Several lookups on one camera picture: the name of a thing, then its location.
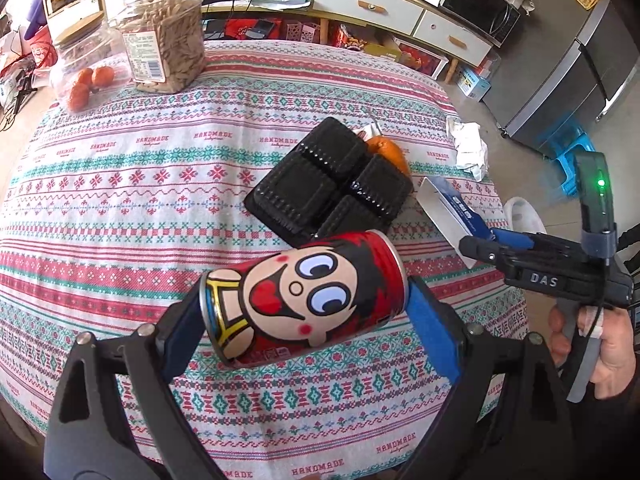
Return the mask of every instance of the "jar label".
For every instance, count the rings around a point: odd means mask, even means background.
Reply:
[[[125,32],[122,37],[133,71],[133,81],[164,83],[166,77],[164,76],[156,33],[152,30]]]

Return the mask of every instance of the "plastic jar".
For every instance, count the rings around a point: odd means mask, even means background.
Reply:
[[[136,88],[173,94],[205,65],[202,0],[123,0],[114,20],[124,38]]]
[[[87,16],[53,40],[58,62],[51,69],[50,83],[68,112],[102,106],[131,80],[122,35],[107,26],[103,15]]]

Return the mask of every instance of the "barcode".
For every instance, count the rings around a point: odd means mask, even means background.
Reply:
[[[146,65],[149,67],[151,79],[162,79],[162,70],[160,70],[160,65],[157,61],[147,61]]]

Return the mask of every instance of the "gray refrigerator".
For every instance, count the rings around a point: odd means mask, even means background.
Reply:
[[[484,103],[511,139],[556,158],[624,83],[638,50],[609,0],[533,0],[498,51]]]

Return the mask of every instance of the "tablecloth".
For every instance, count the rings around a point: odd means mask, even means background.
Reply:
[[[445,119],[456,111],[420,73],[278,41],[207,43],[207,57],[176,95],[129,85],[84,114],[53,106],[12,175],[0,212],[0,392],[41,432],[79,332],[130,333],[158,320],[204,270],[287,248],[242,199],[327,116],[351,128],[375,118],[415,183],[445,176],[489,225],[506,225],[493,184],[454,168]],[[491,267],[468,270],[414,197],[388,235],[407,271],[465,321],[503,336],[527,331],[521,293]],[[158,458],[129,381],[118,386],[142,453]],[[225,370],[203,338],[172,390],[229,478],[351,479],[407,459],[449,383],[402,316],[252,370]]]

